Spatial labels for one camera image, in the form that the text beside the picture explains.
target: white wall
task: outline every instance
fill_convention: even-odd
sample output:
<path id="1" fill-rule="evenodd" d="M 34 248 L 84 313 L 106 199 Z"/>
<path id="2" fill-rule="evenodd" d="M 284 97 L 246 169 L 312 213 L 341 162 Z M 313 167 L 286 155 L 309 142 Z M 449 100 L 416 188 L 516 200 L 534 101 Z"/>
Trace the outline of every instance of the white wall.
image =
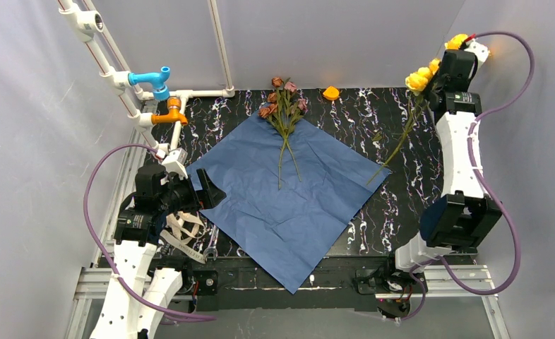
<path id="1" fill-rule="evenodd" d="M 219 0 L 237 88 L 273 76 L 302 88 L 404 86 L 426 66 L 463 2 L 458 0 Z"/>
<path id="2" fill-rule="evenodd" d="M 512 213 L 523 243 L 519 275 L 500 294 L 500 306 L 512 338 L 555 338 L 555 0 L 467 0 L 449 37 L 488 30 L 522 35 L 536 56 L 530 89 L 480 129 L 485 177 Z M 518 92 L 528 63 L 510 38 L 482 41 L 493 57 L 470 90 L 489 108 Z M 479 248 L 497 284 L 511 270 L 512 247 L 506 222 L 499 222 Z"/>
<path id="3" fill-rule="evenodd" d="M 0 338 L 63 337 L 95 248 L 83 190 L 129 139 L 124 110 L 56 1 L 0 0 Z M 120 161 L 91 195 L 99 228 Z"/>
<path id="4" fill-rule="evenodd" d="M 161 66 L 169 66 L 172 75 L 167 84 L 172 90 L 225 88 L 207 1 L 92 2 L 131 71 L 158 72 Z"/>
<path id="5" fill-rule="evenodd" d="M 224 86 L 207 1 L 94 2 L 132 71 L 170 66 L 171 89 Z M 268 88 L 273 76 L 302 88 L 402 86 L 437 55 L 462 4 L 217 0 L 236 89 Z"/>

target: marble table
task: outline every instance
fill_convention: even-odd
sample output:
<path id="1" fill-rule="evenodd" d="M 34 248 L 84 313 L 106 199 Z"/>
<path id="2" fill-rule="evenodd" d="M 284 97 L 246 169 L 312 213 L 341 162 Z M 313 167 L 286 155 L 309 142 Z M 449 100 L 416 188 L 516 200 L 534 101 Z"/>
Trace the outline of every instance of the marble table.
<path id="1" fill-rule="evenodd" d="M 233 98 L 197 98 L 188 102 L 185 115 L 189 125 L 183 128 L 180 146 L 188 151 L 186 165 L 196 161 L 265 103 L 267 90 L 237 91 Z M 383 162 L 398 144 L 407 119 L 409 93 L 404 88 L 350 88 L 339 100 L 330 102 L 322 90 L 300 90 L 309 100 L 305 119 L 348 145 L 364 157 Z M 167 109 L 160 105 L 160 114 Z M 169 142 L 173 125 L 153 129 L 160 142 Z M 384 135 L 371 141 L 376 132 Z M 441 147 L 434 125 L 422 116 L 407 142 L 389 165 L 392 174 L 349 222 L 344 232 L 326 254 L 329 257 L 387 256 L 411 239 L 418 230 L 423 210 L 441 193 Z M 208 244 L 208 234 L 194 244 L 201 251 Z M 227 235 L 221 233 L 217 244 L 219 256 L 246 256 Z M 177 255 L 166 246 L 159 256 Z"/>

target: blue paper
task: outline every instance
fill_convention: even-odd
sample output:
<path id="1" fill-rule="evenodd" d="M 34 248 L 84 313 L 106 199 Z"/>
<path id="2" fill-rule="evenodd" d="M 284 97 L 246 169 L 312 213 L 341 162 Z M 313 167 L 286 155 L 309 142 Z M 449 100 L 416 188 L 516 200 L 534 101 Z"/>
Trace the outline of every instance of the blue paper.
<path id="1" fill-rule="evenodd" d="M 328 253 L 348 222 L 389 174 L 332 136 L 299 121 L 289 137 L 299 182 L 286 149 L 282 188 L 278 160 L 282 137 L 253 114 L 187 169 L 205 168 L 227 198 L 202 213 L 263 269 L 294 294 Z"/>

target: blue pipe fitting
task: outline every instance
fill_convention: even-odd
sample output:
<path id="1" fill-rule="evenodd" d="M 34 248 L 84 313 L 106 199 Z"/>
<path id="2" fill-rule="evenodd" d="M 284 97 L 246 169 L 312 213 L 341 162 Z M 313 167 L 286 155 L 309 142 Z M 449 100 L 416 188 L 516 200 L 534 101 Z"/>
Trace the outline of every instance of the blue pipe fitting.
<path id="1" fill-rule="evenodd" d="M 169 67 L 161 67 L 161 73 L 144 73 L 128 75 L 130 86 L 137 83 L 150 83 L 153 87 L 153 97 L 157 101 L 167 100 L 169 98 L 169 89 L 165 85 L 165 81 L 169 78 Z"/>

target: yellow flower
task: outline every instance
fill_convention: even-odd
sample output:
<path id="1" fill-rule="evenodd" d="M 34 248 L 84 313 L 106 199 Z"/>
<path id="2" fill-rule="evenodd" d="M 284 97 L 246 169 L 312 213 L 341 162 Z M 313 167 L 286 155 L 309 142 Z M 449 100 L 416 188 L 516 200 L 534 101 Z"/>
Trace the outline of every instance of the yellow flower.
<path id="1" fill-rule="evenodd" d="M 428 82 L 431 80 L 431 77 L 434 76 L 431 70 L 428 69 L 427 67 L 421 67 L 415 73 L 418 74 L 419 76 L 426 78 Z"/>
<path id="2" fill-rule="evenodd" d="M 466 35 L 466 34 L 458 34 L 452 39 L 450 39 L 450 41 L 445 43 L 444 47 L 446 47 L 446 49 L 459 49 L 460 46 L 468 37 L 469 35 Z"/>
<path id="3" fill-rule="evenodd" d="M 425 89 L 429 80 L 424 76 L 420 76 L 417 73 L 411 73 L 405 79 L 405 85 L 410 89 L 415 95 L 418 95 L 421 91 Z"/>
<path id="4" fill-rule="evenodd" d="M 435 58 L 429 63 L 429 70 L 435 75 L 438 69 L 440 69 L 440 59 Z"/>

